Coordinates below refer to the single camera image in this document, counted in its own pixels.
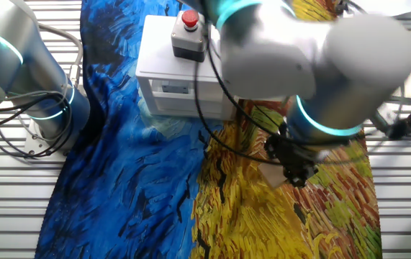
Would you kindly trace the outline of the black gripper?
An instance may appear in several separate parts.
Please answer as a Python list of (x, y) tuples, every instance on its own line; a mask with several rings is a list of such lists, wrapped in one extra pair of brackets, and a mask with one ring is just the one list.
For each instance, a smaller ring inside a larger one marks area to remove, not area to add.
[(292, 186), (305, 187), (307, 181), (319, 171), (316, 151), (276, 137), (265, 141), (264, 150), (268, 158), (266, 162), (283, 166), (286, 181)]

